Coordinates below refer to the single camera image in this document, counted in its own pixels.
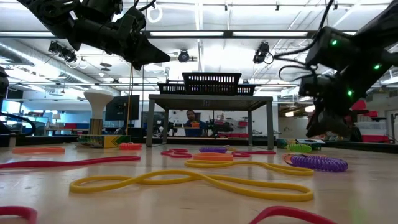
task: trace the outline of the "orange rubber band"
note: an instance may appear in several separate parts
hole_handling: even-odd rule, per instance
[[[17,147],[12,153],[65,153],[62,147]]]
[[[232,154],[224,154],[218,152],[202,152],[193,155],[193,159],[206,161],[233,161],[234,156]]]

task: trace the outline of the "person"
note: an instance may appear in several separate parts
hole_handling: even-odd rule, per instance
[[[192,127],[192,123],[199,123],[198,129],[185,129],[186,137],[201,137],[207,136],[206,123],[202,121],[197,121],[195,112],[193,110],[187,110],[188,121],[185,123],[184,127]]]

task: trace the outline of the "computer screen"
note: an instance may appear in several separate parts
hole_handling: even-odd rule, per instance
[[[127,118],[129,96],[117,96],[106,105],[106,121],[124,121]],[[130,120],[139,119],[139,95],[130,96]]]

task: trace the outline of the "black basket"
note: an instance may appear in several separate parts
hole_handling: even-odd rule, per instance
[[[186,94],[184,84],[158,83],[160,94]]]
[[[238,90],[241,73],[182,73],[189,95],[229,95]]]
[[[256,85],[238,85],[238,92],[236,94],[238,96],[252,96],[254,95],[254,89],[256,89]]]

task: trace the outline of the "purple coil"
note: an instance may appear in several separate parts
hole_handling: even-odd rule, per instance
[[[348,169],[346,161],[325,156],[293,155],[290,160],[292,161],[290,165],[313,170],[344,172]]]
[[[199,149],[200,152],[218,152],[218,153],[226,153],[228,149],[226,147],[201,147]]]

